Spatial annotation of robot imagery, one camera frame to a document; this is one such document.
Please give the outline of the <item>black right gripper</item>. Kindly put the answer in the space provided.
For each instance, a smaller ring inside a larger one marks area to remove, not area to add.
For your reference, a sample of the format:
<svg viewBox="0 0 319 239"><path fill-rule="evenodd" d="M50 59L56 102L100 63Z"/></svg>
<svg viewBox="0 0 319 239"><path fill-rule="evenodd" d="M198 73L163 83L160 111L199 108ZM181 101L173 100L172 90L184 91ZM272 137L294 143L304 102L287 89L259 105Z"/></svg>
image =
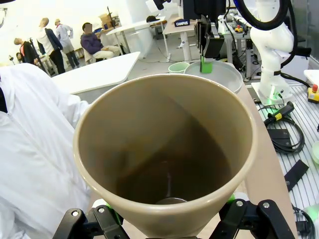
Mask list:
<svg viewBox="0 0 319 239"><path fill-rule="evenodd" d="M208 48L208 58L216 58L224 43L224 38L210 38L210 19L217 19L226 13L226 0L195 0L194 12L201 16L195 25L196 46L200 54L200 72L212 72L212 63L205 59Z"/></svg>

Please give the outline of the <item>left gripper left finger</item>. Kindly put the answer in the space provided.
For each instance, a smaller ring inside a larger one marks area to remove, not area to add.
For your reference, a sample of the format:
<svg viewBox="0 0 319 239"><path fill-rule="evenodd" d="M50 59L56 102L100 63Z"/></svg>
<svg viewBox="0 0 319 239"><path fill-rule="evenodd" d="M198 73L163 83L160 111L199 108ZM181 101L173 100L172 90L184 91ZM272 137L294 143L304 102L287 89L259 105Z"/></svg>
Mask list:
<svg viewBox="0 0 319 239"><path fill-rule="evenodd" d="M125 239L123 221L123 217L105 200L98 199L86 213L81 209L69 209L63 216L53 238L93 239L103 236L105 239Z"/></svg>

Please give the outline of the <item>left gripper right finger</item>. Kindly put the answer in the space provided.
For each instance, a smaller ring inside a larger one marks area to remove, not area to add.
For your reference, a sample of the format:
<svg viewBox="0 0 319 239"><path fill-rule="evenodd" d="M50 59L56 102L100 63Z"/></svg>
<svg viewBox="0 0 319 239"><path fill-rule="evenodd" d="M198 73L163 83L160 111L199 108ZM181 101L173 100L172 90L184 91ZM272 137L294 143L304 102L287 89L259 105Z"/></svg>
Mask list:
<svg viewBox="0 0 319 239"><path fill-rule="evenodd" d="M220 222L213 231L215 239L234 239L246 230L256 239L290 239L291 229L275 201L266 199L258 204L247 195L232 194L219 211Z"/></svg>

